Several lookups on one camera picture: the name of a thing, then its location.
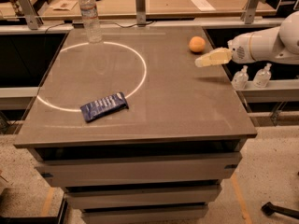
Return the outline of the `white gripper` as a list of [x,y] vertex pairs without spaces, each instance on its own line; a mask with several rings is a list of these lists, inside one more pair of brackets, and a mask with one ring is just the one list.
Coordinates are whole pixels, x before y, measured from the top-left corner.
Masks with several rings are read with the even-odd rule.
[[216,48],[195,60],[197,67],[227,64],[231,60],[235,63],[252,63],[249,51],[251,33],[236,36],[227,42],[228,48]]

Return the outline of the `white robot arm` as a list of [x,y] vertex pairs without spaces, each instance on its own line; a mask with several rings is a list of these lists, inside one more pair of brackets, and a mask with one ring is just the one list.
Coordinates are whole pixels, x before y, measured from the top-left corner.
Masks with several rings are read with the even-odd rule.
[[280,26],[245,33],[227,42],[228,48],[213,49],[195,60],[197,67],[235,63],[299,64],[299,12],[293,12]]

